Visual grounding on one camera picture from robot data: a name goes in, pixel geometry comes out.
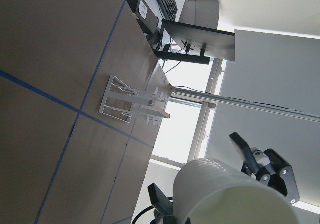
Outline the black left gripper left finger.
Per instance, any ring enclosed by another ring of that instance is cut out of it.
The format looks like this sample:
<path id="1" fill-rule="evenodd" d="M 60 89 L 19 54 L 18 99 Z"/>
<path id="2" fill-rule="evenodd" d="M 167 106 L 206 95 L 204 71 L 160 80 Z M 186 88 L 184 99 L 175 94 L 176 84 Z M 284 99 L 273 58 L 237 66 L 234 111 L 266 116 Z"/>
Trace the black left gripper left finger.
<path id="1" fill-rule="evenodd" d="M 155 208 L 155 211 L 153 212 L 155 219 L 161 219 L 166 216 L 175 218 L 173 215 L 172 198 L 166 197 L 155 183 L 148 186 L 148 193 L 151 205 Z"/>

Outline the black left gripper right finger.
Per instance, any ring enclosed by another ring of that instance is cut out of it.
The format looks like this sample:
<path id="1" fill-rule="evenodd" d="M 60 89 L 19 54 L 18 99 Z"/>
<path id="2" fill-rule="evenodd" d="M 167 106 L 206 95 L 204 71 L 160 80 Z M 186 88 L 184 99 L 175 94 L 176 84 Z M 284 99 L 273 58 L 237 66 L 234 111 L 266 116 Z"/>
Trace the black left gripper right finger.
<path id="1" fill-rule="evenodd" d="M 237 132 L 233 132 L 229 137 L 236 148 L 236 151 L 243 160 L 241 172 L 249 176 L 252 176 L 252 174 L 257 176 L 260 168 L 248 143 Z"/>

